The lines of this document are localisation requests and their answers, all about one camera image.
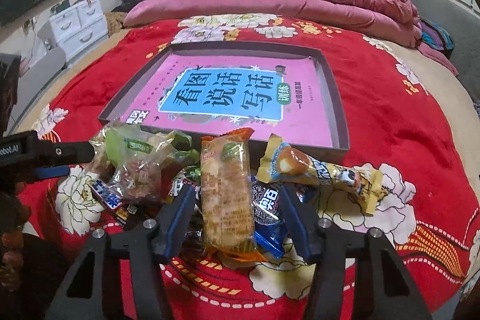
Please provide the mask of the clear pastry pack green label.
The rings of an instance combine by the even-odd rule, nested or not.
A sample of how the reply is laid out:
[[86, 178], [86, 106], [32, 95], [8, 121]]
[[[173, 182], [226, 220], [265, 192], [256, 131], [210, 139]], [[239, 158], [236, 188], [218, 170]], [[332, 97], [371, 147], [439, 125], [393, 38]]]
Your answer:
[[110, 193], [132, 202], [160, 200], [162, 170], [176, 153], [173, 136], [114, 121], [89, 143], [94, 158], [85, 168], [99, 175]]

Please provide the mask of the Snickers chocolate bar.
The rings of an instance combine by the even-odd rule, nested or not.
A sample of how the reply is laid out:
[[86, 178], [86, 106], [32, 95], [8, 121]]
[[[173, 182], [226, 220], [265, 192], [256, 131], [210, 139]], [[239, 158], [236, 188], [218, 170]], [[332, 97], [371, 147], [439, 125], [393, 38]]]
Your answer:
[[94, 197], [124, 230], [130, 230], [138, 224], [138, 208], [123, 201], [117, 193], [111, 191], [101, 180], [96, 179], [91, 185]]

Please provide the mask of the blue Oreo cookie pack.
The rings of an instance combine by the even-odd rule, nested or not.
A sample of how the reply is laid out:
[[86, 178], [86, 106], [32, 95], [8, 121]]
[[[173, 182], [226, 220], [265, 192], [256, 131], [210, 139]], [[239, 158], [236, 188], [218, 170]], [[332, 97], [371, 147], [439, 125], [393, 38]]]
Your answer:
[[256, 243], [275, 258], [284, 256], [283, 242], [288, 233], [279, 208], [280, 188], [278, 184], [260, 182], [255, 176], [251, 179]]

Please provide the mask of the yellow blue cone snack pack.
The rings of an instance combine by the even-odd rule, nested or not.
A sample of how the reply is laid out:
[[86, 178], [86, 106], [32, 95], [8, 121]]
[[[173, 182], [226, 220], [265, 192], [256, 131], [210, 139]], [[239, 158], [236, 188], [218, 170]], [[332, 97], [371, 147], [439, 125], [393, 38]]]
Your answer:
[[263, 183], [288, 182], [309, 186], [330, 186], [350, 194], [361, 210], [372, 215], [389, 190], [383, 173], [376, 169], [355, 169], [311, 157], [272, 134], [259, 162], [256, 178]]

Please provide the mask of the green black snack pack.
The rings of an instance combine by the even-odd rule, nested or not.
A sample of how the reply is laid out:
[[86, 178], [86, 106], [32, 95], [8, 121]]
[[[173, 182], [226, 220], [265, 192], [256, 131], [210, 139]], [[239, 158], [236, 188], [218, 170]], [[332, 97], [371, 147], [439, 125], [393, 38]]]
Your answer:
[[191, 185], [194, 188], [195, 198], [199, 202], [201, 192], [200, 165], [186, 166], [179, 171], [170, 184], [166, 202], [172, 203], [185, 184]]

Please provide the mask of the orange rice cracker pack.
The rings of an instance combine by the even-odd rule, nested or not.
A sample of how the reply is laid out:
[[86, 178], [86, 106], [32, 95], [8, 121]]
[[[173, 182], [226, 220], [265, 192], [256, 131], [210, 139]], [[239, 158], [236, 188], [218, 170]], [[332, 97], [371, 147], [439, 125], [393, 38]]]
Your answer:
[[263, 262], [255, 239], [251, 199], [249, 127], [204, 136], [200, 154], [201, 210], [205, 242], [239, 262]]

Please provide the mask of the grey shallow box tray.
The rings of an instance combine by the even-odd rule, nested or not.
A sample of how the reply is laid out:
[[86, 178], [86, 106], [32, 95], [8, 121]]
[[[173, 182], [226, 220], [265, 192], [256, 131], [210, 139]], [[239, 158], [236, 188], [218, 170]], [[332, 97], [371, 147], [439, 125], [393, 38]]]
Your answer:
[[268, 41], [171, 44], [114, 95], [98, 118], [179, 130], [194, 141], [249, 127], [253, 158], [263, 155], [273, 134], [334, 163], [350, 149], [342, 99], [324, 54]]

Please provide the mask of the white drawer cabinet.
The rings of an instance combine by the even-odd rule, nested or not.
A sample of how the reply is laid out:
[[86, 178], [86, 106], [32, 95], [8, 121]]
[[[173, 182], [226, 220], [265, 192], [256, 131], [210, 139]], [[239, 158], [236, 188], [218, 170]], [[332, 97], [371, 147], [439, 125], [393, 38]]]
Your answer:
[[79, 0], [53, 15], [42, 28], [42, 40], [61, 48], [67, 62], [75, 63], [108, 37], [107, 19], [100, 0]]

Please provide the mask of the red floral blanket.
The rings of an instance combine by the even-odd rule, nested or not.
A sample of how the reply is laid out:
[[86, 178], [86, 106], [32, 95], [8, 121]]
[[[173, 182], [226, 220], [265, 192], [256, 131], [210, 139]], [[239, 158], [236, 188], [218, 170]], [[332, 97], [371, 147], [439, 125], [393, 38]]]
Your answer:
[[[343, 101], [350, 134], [347, 166], [379, 169], [389, 194], [371, 218], [329, 190], [319, 212], [339, 226], [380, 227], [394, 244], [433, 313], [451, 319], [467, 276], [479, 262], [479, 201], [470, 186], [440, 105], [393, 49], [381, 41], [323, 23], [272, 14], [195, 16], [131, 30], [75, 76], [33, 124], [47, 140], [88, 140], [103, 107], [168, 44], [268, 41], [319, 49]], [[42, 239], [74, 258], [97, 227], [119, 224], [95, 201], [92, 175], [29, 185], [20, 195], [32, 207]], [[177, 257], [160, 266], [175, 319], [301, 319], [313, 266], [287, 240], [286, 258], [247, 264], [213, 257]]]

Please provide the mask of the blue purple clothing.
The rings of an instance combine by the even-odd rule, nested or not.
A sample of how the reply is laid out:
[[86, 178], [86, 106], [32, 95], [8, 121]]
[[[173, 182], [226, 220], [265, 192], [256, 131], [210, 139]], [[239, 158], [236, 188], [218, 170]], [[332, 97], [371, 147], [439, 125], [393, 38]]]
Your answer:
[[442, 53], [446, 58], [452, 56], [455, 42], [446, 29], [428, 19], [421, 19], [421, 29], [421, 39], [425, 44]]

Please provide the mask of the grey padded headboard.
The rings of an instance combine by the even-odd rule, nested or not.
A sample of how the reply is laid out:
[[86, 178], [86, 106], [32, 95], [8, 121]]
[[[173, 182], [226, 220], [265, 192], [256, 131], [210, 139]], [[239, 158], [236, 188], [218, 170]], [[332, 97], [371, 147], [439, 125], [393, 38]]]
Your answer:
[[446, 29], [455, 47], [450, 61], [470, 97], [479, 102], [479, 16], [451, 0], [411, 0], [420, 17]]

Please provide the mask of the pink quilt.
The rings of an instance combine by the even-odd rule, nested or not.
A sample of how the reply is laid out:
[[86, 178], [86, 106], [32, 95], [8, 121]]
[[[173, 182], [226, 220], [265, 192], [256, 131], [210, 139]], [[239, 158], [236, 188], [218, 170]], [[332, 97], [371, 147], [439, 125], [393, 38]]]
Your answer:
[[332, 24], [418, 49], [454, 75], [459, 72], [441, 52], [422, 40], [422, 23], [410, 0], [145, 0], [126, 15], [131, 28], [158, 20], [195, 15], [264, 13]]

